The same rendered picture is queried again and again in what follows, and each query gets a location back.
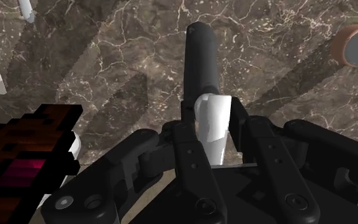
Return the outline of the dark red patterned block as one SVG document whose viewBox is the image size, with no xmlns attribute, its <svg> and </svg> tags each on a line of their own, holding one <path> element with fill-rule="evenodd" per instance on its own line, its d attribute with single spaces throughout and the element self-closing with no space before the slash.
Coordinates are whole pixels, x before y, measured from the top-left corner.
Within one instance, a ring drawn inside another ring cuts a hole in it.
<svg viewBox="0 0 358 224">
<path fill-rule="evenodd" d="M 28 224 L 43 196 L 78 173 L 69 149 L 82 112 L 79 104 L 42 104 L 0 123 L 0 224 Z"/>
</svg>

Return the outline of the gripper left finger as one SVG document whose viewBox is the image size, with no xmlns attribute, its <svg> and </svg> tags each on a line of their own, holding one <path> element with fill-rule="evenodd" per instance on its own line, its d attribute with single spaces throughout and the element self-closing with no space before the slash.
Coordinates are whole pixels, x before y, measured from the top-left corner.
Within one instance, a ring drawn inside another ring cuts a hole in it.
<svg viewBox="0 0 358 224">
<path fill-rule="evenodd" d="M 42 205 L 46 224 L 122 224 L 167 170 L 175 179 L 129 224 L 226 224 L 227 208 L 187 102 L 160 132 L 136 130 Z"/>
</svg>

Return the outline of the white cylinder object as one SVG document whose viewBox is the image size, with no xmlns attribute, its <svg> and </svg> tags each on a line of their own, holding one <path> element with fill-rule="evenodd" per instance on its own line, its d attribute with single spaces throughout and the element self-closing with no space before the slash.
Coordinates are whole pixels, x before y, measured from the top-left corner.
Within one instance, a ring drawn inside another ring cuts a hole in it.
<svg viewBox="0 0 358 224">
<path fill-rule="evenodd" d="M 18 0 L 18 5 L 24 20 L 28 23 L 33 23 L 35 14 L 33 12 L 30 0 Z"/>
</svg>

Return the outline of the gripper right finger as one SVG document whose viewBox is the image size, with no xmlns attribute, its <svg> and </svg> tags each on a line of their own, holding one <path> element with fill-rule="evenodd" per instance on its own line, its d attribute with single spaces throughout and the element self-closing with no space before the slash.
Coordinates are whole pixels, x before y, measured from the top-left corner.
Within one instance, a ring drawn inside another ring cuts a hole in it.
<svg viewBox="0 0 358 224">
<path fill-rule="evenodd" d="M 230 134 L 237 150 L 256 161 L 266 179 L 279 221 L 319 224 L 325 213 L 301 175 L 336 193 L 338 169 L 358 186 L 358 141 L 306 120 L 290 120 L 282 128 L 265 116 L 250 116 L 240 100 L 231 100 Z"/>
</svg>

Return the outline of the black handled white tool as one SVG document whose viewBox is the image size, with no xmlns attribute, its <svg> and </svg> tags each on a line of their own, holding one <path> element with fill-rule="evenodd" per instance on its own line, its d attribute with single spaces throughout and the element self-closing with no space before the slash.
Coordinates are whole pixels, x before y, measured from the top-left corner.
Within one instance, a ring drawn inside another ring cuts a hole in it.
<svg viewBox="0 0 358 224">
<path fill-rule="evenodd" d="M 210 165 L 222 165 L 228 138 L 231 96 L 219 93 L 217 41 L 212 28 L 194 22 L 186 29 L 184 107 L 198 123 L 198 139 Z"/>
</svg>

